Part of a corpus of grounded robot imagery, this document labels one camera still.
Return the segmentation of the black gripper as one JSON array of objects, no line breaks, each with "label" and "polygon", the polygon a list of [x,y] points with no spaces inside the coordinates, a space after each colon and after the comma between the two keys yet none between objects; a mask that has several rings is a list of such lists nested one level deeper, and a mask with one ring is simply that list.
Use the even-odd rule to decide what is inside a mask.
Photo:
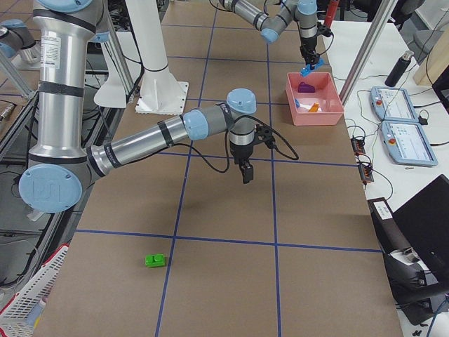
[{"label": "black gripper", "polygon": [[300,27],[299,35],[301,41],[300,52],[304,58],[305,65],[316,65],[320,60],[320,54],[316,52],[318,36],[332,37],[333,32],[323,23],[317,21],[312,27]]},{"label": "black gripper", "polygon": [[230,150],[234,163],[239,165],[243,184],[253,180],[254,170],[250,163],[250,156],[256,145],[264,143],[269,149],[274,149],[275,140],[273,132],[268,126],[256,124],[252,131],[237,133],[232,131],[229,137]]}]

